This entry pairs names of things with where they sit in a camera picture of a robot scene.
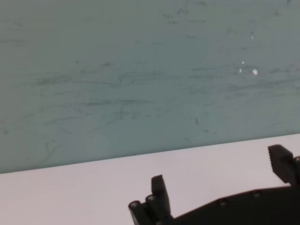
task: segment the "white table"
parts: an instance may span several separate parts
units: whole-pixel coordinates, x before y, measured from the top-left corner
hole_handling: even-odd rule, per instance
[[[144,201],[162,174],[173,216],[217,198],[285,184],[267,146],[300,154],[300,135],[212,145],[0,175],[4,225],[132,225],[128,204]]]

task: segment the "teal wall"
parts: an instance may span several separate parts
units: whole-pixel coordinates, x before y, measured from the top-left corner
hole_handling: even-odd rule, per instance
[[[299,21],[296,0],[2,0],[0,173],[299,132]]]

